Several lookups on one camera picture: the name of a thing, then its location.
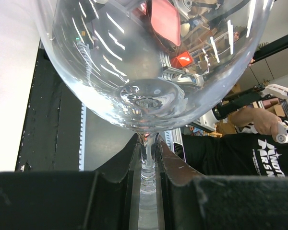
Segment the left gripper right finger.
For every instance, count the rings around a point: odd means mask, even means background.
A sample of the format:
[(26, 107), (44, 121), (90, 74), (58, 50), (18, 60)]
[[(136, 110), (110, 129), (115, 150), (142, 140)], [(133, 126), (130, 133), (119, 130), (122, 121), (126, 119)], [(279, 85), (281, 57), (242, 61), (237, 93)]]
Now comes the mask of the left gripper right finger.
[(288, 177), (205, 176), (156, 144), (162, 230), (288, 230)]

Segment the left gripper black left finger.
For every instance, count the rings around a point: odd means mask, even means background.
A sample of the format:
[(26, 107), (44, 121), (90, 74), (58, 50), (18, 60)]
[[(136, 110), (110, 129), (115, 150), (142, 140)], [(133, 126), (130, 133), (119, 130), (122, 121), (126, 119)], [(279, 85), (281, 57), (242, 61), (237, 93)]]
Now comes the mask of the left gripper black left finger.
[(138, 136), (94, 171), (0, 172), (0, 230), (126, 230)]

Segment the clear wine glass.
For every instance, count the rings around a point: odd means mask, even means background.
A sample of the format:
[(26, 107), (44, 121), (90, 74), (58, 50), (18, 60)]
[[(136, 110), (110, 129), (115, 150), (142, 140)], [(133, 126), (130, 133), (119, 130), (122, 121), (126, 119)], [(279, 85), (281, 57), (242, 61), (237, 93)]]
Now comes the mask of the clear wine glass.
[(49, 60), (92, 112), (138, 134), (138, 227), (159, 229), (155, 146), (160, 132), (216, 106), (263, 35), (271, 0), (35, 0)]

